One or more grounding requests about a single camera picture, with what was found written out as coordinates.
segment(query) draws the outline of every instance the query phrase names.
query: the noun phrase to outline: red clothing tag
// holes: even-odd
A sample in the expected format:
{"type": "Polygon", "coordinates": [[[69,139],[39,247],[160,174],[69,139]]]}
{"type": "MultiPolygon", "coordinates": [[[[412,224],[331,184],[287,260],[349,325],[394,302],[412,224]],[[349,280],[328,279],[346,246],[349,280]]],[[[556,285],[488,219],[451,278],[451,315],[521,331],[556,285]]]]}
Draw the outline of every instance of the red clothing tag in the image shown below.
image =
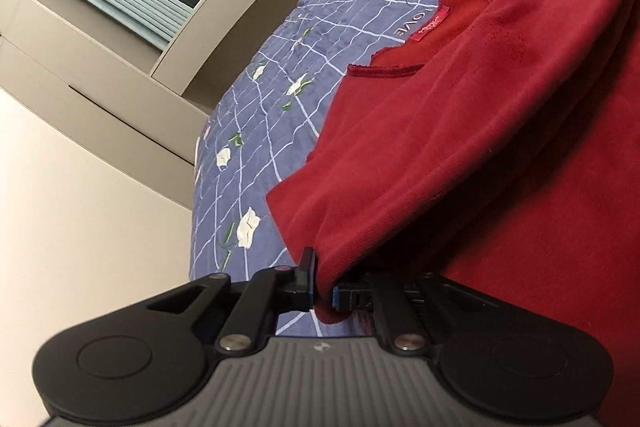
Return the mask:
{"type": "Polygon", "coordinates": [[[420,42],[422,38],[429,33],[431,30],[436,29],[438,25],[447,18],[449,15],[449,7],[441,5],[438,7],[435,15],[429,19],[429,21],[422,26],[417,32],[409,37],[412,41],[420,42]]]}

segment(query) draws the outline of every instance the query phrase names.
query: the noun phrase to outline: red sweatshirt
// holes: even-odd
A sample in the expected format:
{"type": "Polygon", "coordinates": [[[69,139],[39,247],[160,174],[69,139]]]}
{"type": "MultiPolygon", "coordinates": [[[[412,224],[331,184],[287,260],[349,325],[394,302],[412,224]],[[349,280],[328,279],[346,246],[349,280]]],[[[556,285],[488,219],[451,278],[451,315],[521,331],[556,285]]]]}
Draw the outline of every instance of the red sweatshirt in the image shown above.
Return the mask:
{"type": "Polygon", "coordinates": [[[640,3],[441,4],[421,40],[350,68],[308,163],[268,194],[280,233],[294,257],[316,248],[326,301],[356,263],[438,262],[590,332],[614,358],[600,417],[636,425],[640,3]]]}

